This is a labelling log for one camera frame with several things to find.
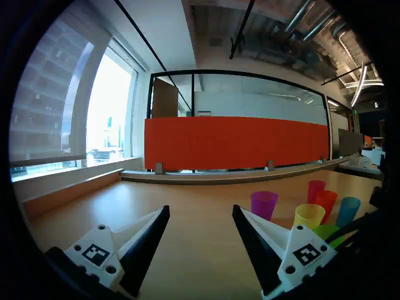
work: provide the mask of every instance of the wooden table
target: wooden table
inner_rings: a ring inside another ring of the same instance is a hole
[[[291,228],[295,208],[307,201],[308,182],[326,181],[341,199],[361,200],[356,218],[375,208],[377,180],[321,170],[296,177],[232,185],[161,185],[121,181],[51,211],[32,222],[39,247],[66,249],[92,227],[122,227],[163,205],[170,219],[141,287],[147,299],[260,299],[261,287],[232,219],[233,204],[250,209],[256,191],[279,194],[272,221]]]

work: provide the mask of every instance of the red-orange partition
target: red-orange partition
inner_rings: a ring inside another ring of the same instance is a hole
[[[369,146],[372,143],[372,138],[370,136],[368,136],[368,135],[364,135],[364,141]]]
[[[236,116],[145,120],[144,165],[165,170],[255,168],[329,157],[328,126]]]

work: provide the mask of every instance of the light fixture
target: light fixture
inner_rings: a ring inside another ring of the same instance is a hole
[[[331,100],[328,100],[328,103],[330,103],[330,104],[332,104],[332,105],[334,105],[334,106],[336,106],[336,107],[339,106],[339,104],[336,104],[335,102],[333,102],[333,101],[331,101]]]
[[[359,98],[361,89],[363,88],[364,80],[366,79],[366,74],[367,74],[367,66],[364,65],[364,63],[361,64],[361,79],[358,82],[357,89],[355,90],[353,100],[351,101],[351,107],[356,104],[357,99]]]
[[[344,84],[346,89],[356,88],[358,85],[359,85],[359,81],[354,81],[354,82],[349,82],[349,83]],[[362,86],[363,87],[384,86],[384,83],[382,82],[382,79],[368,79],[368,80],[364,80],[364,83],[362,84]]]
[[[269,95],[271,96],[280,96],[280,97],[289,97],[289,98],[297,98],[297,100],[301,101],[301,99],[299,97],[293,96],[293,95],[282,95],[282,94],[273,94],[270,93]]]
[[[311,102],[313,102],[314,100],[312,100],[311,99],[311,97],[306,101],[306,102],[304,102],[305,104],[310,104]]]

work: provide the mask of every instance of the plastic cup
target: plastic cup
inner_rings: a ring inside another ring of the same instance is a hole
[[[311,180],[308,183],[307,203],[315,204],[317,193],[325,190],[326,184],[327,183],[325,181]]]
[[[312,231],[316,233],[317,236],[319,236],[321,239],[326,240],[329,238],[334,232],[336,232],[339,229],[339,227],[332,225],[332,224],[324,224],[315,227]],[[336,248],[343,242],[343,236],[338,237],[334,241],[330,242],[329,245],[332,248]]]
[[[299,205],[294,213],[293,226],[303,224],[313,230],[321,223],[324,215],[325,209],[320,205],[310,203]]]
[[[321,224],[325,224],[329,218],[337,198],[338,194],[331,190],[323,190],[316,193],[315,204],[318,204],[325,209],[325,215],[323,216]]]
[[[346,197],[341,201],[339,215],[337,216],[336,226],[343,227],[351,223],[357,214],[361,201],[355,197]]]
[[[270,221],[277,202],[278,194],[266,190],[256,191],[251,194],[251,212]]]

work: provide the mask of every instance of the pink cup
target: pink cup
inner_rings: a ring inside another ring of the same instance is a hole
[[[251,212],[268,221],[271,220],[278,194],[271,191],[256,191],[251,194]]]
[[[321,180],[311,180],[308,183],[308,197],[307,197],[307,203],[309,204],[315,204],[316,203],[316,197],[318,192],[322,192],[325,189],[325,185],[327,183],[325,181]]]

